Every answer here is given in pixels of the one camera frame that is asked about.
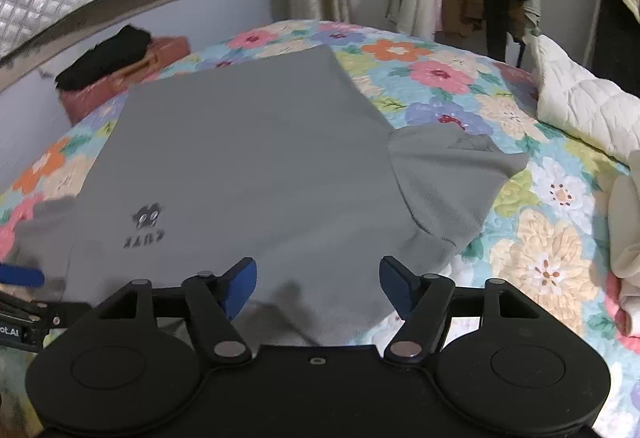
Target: printed logo on shirt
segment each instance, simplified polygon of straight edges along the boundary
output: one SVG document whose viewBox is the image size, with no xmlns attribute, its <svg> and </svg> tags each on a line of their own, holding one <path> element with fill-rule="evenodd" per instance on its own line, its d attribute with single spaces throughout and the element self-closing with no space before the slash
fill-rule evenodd
<svg viewBox="0 0 640 438">
<path fill-rule="evenodd" d="M 140 207 L 140 210 L 133 215 L 133 222 L 136 224 L 136 228 L 140 230 L 144 227 L 155 227 L 161 211 L 162 209 L 157 203 L 150 207 L 148 205 Z"/>
<path fill-rule="evenodd" d="M 145 205 L 140 207 L 140 210 L 132 216 L 133 222 L 136 224 L 137 230 L 143 228 L 153 228 L 158 222 L 158 216 L 162 212 L 159 204 L 154 203 L 151 206 Z M 138 234 L 136 236 L 129 236 L 124 242 L 123 248 L 136 248 L 137 246 L 147 246 L 153 243 L 157 243 L 164 238 L 164 230 L 159 228 L 158 230 L 152 230 L 146 234 Z"/>
</svg>

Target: gray t-shirt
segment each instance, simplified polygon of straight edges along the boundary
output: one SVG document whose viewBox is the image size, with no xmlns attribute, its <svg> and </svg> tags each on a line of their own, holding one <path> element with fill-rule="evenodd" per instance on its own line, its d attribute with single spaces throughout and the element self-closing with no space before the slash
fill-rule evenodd
<svg viewBox="0 0 640 438">
<path fill-rule="evenodd" d="M 15 262 L 43 270 L 39 297 L 98 303 L 252 256 L 253 301 L 344 344 L 392 311 L 380 258 L 439 271 L 526 163 L 454 124 L 393 130 L 321 46 L 132 88 L 77 198 L 17 227 Z"/>
</svg>

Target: cream flower pattern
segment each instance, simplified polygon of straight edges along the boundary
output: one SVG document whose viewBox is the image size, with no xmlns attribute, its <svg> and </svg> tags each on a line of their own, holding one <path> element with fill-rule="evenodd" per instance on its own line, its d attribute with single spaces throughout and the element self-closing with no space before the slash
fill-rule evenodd
<svg viewBox="0 0 640 438">
<path fill-rule="evenodd" d="M 183 63 L 199 63 L 201 60 L 202 59 L 197 53 L 189 54 L 181 59 Z"/>
<path fill-rule="evenodd" d="M 482 107 L 478 114 L 485 120 L 500 125 L 500 128 L 514 140 L 522 140 L 525 135 L 538 142 L 548 142 L 546 136 L 536 127 L 535 119 L 522 111 L 511 97 L 490 97 L 476 95 Z"/>
<path fill-rule="evenodd" d="M 577 176 L 567 175 L 562 166 L 545 156 L 542 167 L 529 163 L 533 177 L 532 190 L 538 198 L 550 205 L 559 218 L 568 218 L 585 234 L 591 234 L 591 219 L 595 201 L 586 183 Z"/>
<path fill-rule="evenodd" d="M 68 160 L 44 181 L 42 185 L 44 199 L 53 200 L 62 198 L 62 196 L 77 196 L 93 164 L 93 160 L 82 154 Z"/>
<path fill-rule="evenodd" d="M 278 23 L 263 26 L 260 28 L 260 30 L 266 30 L 267 32 L 276 34 L 277 36 L 283 36 L 289 35 L 296 30 L 306 30 L 311 24 L 312 22 L 294 19 L 290 21 L 280 21 Z"/>
<path fill-rule="evenodd" d="M 286 41 L 284 43 L 269 44 L 265 46 L 261 52 L 257 53 L 255 57 L 262 59 L 264 57 L 273 57 L 274 55 L 284 55 L 285 53 L 300 52 L 315 46 L 308 43 L 304 39 L 294 39 L 293 41 Z"/>
<path fill-rule="evenodd" d="M 371 77 L 369 77 L 368 75 L 363 75 L 361 77 L 352 77 L 351 80 L 359 89 L 360 93 L 365 97 L 377 97 L 384 91 L 384 89 L 380 88 L 380 86 L 376 86 L 371 81 Z"/>
<path fill-rule="evenodd" d="M 437 61 L 451 66 L 454 70 L 463 72 L 472 79 L 477 79 L 480 73 L 491 74 L 489 66 L 478 62 L 478 58 L 470 52 L 452 52 L 443 50 L 429 56 L 430 61 Z"/>
<path fill-rule="evenodd" d="M 107 104 L 103 108 L 100 108 L 100 110 L 98 112 L 98 116 L 100 116 L 101 119 L 105 118 L 106 116 L 108 116 L 111 113 L 113 113 L 115 111 L 115 109 L 116 109 L 116 107 L 113 104 Z"/>
<path fill-rule="evenodd" d="M 489 252 L 496 277 L 509 281 L 528 297 L 582 335 L 581 303 L 597 293 L 591 281 L 593 265 L 582 258 L 575 227 L 562 220 L 553 225 L 532 209 L 518 219 L 519 241 L 503 239 Z"/>
</svg>

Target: round black pad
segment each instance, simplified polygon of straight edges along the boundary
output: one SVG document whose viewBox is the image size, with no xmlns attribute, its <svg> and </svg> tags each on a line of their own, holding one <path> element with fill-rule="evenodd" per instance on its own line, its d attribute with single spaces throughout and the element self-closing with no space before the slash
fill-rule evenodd
<svg viewBox="0 0 640 438">
<path fill-rule="evenodd" d="M 37 356 L 26 388 L 47 424 L 106 436 L 164 421 L 199 379 L 184 342 L 135 320 L 102 320 L 70 330 Z"/>
<path fill-rule="evenodd" d="M 578 336 L 553 329 L 544 338 L 503 328 L 462 336 L 440 353 L 436 381 L 473 420 L 508 434 L 548 436 L 593 423 L 609 370 Z"/>
<path fill-rule="evenodd" d="M 90 389 L 116 389 L 135 382 L 145 372 L 144 355 L 124 346 L 85 351 L 71 366 L 71 375 Z"/>
<path fill-rule="evenodd" d="M 564 362 L 538 346 L 510 346 L 491 358 L 494 373 L 517 388 L 548 388 L 564 376 Z"/>
</svg>

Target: pink flower pattern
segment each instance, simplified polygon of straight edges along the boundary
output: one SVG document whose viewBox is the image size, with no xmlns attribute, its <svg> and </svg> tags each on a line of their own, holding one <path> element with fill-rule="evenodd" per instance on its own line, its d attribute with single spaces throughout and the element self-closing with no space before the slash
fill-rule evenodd
<svg viewBox="0 0 640 438">
<path fill-rule="evenodd" d="M 257 28 L 236 35 L 227 45 L 230 48 L 262 48 L 265 44 L 275 41 L 277 38 L 276 34 Z"/>
<path fill-rule="evenodd" d="M 14 207 L 9 216 L 9 221 L 0 227 L 0 259 L 4 258 L 11 250 L 11 247 L 14 246 L 15 225 L 23 220 L 32 220 L 33 206 L 41 202 L 43 197 L 42 193 L 38 193 L 23 199 L 20 204 Z"/>
<path fill-rule="evenodd" d="M 536 82 L 529 72 L 526 72 L 520 68 L 514 68 L 513 66 L 509 66 L 508 64 L 498 61 L 493 61 L 493 63 L 494 66 L 496 66 L 500 70 L 503 79 L 510 82 L 528 82 L 529 84 L 533 84 L 535 86 Z"/>
<path fill-rule="evenodd" d="M 418 61 L 409 66 L 409 69 L 412 70 L 409 76 L 414 81 L 430 88 L 441 88 L 450 94 L 466 94 L 469 92 L 469 84 L 474 82 L 463 72 L 436 61 Z"/>
<path fill-rule="evenodd" d="M 346 32 L 359 32 L 362 30 L 361 26 L 350 23 L 342 23 L 335 21 L 327 21 L 322 22 L 318 25 L 318 31 L 327 31 L 327 30 L 342 30 Z"/>
</svg>

